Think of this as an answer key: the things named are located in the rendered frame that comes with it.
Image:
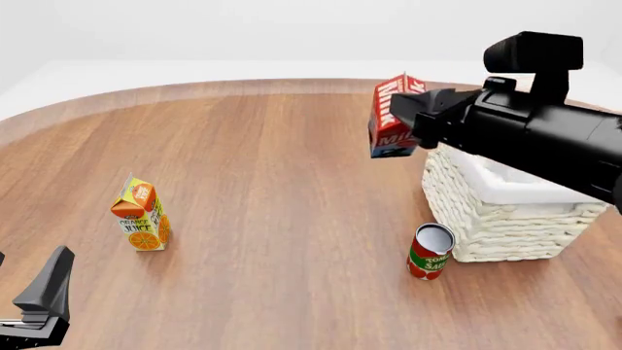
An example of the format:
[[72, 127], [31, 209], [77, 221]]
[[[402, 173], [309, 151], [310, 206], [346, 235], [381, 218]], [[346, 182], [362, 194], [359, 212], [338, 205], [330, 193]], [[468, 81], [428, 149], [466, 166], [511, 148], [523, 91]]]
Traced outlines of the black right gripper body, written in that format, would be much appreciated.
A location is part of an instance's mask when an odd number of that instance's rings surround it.
[[482, 89], [467, 90], [467, 99], [455, 106], [452, 110], [436, 116], [426, 116], [421, 113], [416, 116], [415, 125], [412, 127], [413, 136], [419, 139], [422, 148], [431, 150], [437, 148], [444, 136], [450, 133], [453, 124], [463, 118], [467, 107], [471, 106]]

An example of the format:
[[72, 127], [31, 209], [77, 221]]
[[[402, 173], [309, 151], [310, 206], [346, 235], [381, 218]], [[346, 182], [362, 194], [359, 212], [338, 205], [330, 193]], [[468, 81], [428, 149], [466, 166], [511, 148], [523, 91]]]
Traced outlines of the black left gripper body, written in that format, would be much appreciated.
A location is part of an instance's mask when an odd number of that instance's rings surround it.
[[0, 350], [24, 350], [59, 346], [70, 324], [47, 312], [22, 315], [20, 320], [0, 319]]

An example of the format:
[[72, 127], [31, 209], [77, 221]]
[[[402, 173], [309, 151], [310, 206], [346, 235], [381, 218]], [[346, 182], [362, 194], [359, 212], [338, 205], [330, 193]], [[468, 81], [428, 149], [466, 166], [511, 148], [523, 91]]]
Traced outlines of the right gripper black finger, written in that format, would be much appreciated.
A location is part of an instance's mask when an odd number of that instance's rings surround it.
[[402, 124], [414, 126], [418, 114], [436, 116], [452, 110], [467, 99], [466, 91], [453, 88], [423, 93], [400, 92], [391, 96], [390, 113]]

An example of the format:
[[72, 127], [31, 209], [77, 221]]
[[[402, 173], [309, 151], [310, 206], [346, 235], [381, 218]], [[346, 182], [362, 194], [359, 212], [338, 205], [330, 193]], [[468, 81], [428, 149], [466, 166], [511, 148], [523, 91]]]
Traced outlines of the red and white milk carton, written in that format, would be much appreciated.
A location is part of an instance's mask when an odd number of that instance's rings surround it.
[[392, 95], [402, 92], [423, 93], [426, 92], [426, 84], [403, 72], [374, 87], [368, 121], [372, 158], [409, 157], [417, 147], [409, 127], [390, 113]]

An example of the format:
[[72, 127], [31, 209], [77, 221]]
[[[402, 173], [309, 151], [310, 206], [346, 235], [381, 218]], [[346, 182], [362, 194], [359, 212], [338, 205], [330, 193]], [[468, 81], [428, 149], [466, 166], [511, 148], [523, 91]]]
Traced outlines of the white woven basket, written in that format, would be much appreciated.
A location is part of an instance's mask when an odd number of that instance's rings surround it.
[[429, 151], [422, 189], [436, 221], [454, 232], [453, 256], [463, 263], [551, 259], [609, 207], [445, 145]]

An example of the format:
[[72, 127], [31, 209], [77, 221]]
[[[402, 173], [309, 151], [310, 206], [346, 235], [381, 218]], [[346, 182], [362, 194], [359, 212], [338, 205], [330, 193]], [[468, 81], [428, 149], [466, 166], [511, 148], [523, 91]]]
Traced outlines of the orange juice carton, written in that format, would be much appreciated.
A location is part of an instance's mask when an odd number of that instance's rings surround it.
[[110, 210], [137, 252], [166, 249], [172, 229], [151, 183], [129, 174]]

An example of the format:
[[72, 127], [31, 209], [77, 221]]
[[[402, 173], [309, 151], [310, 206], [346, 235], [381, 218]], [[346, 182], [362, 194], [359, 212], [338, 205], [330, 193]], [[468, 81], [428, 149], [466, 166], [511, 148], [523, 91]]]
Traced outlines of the tomato sauce can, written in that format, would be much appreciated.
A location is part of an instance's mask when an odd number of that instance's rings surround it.
[[409, 272], [418, 279], [437, 279], [449, 261], [456, 239], [448, 227], [422, 224], [415, 231], [406, 261]]

